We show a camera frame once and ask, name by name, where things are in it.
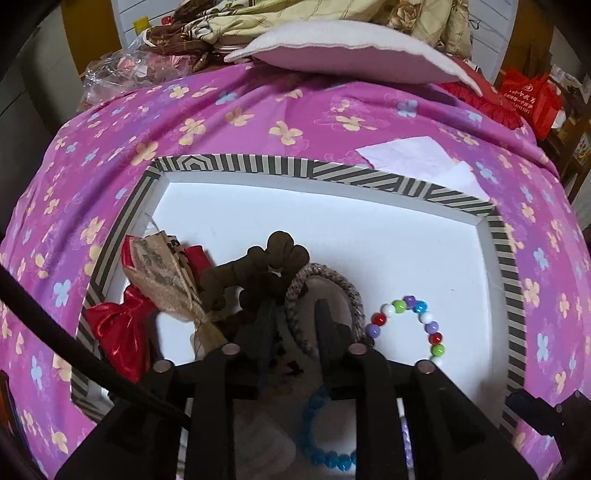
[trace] green bead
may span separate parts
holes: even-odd
[[[443,346],[442,343],[439,343],[437,345],[433,345],[431,347],[431,354],[433,356],[443,356],[444,353],[445,353],[445,347]]]
[[[406,312],[406,302],[404,300],[394,300],[392,302],[392,305],[394,305],[394,310],[396,311],[396,313],[404,313]]]

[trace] white bead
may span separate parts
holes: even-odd
[[[441,368],[441,366],[443,365],[443,358],[441,358],[440,356],[435,356],[432,355],[429,360],[431,362],[433,362],[435,365],[437,365],[439,368]]]
[[[424,323],[425,325],[431,323],[435,318],[431,312],[425,312],[418,316],[418,321]]]
[[[386,315],[388,318],[392,318],[394,314],[396,314],[396,310],[394,309],[394,305],[391,303],[384,303],[382,305],[382,313]]]

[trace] braided hair tie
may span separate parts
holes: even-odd
[[[297,274],[285,294],[285,319],[292,337],[300,349],[312,358],[318,358],[318,348],[311,345],[304,339],[304,332],[301,330],[300,322],[297,319],[296,301],[300,296],[301,289],[304,287],[309,277],[323,277],[336,284],[347,295],[349,300],[349,311],[351,312],[351,331],[355,342],[359,342],[364,336],[363,326],[365,324],[365,314],[363,312],[363,303],[361,295],[355,286],[343,275],[332,268],[319,263],[308,263]]]

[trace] bed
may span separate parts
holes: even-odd
[[[468,163],[503,216],[525,300],[515,332],[525,388],[552,405],[585,392],[589,253],[556,169],[529,127],[511,131],[436,86],[245,63],[116,98],[61,128],[13,212],[0,261],[74,335],[100,248],[155,158],[256,153],[373,167],[356,149],[410,137],[431,137]],[[70,401],[70,365],[5,306],[0,316],[0,368],[19,379],[18,412],[52,478],[93,422]],[[510,422],[515,448],[547,478],[560,460],[554,440]]]

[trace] red shopping bag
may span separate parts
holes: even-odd
[[[555,87],[548,83],[548,74],[529,79],[510,68],[501,85],[501,93],[534,129],[535,136],[543,140],[550,133],[562,100]]]

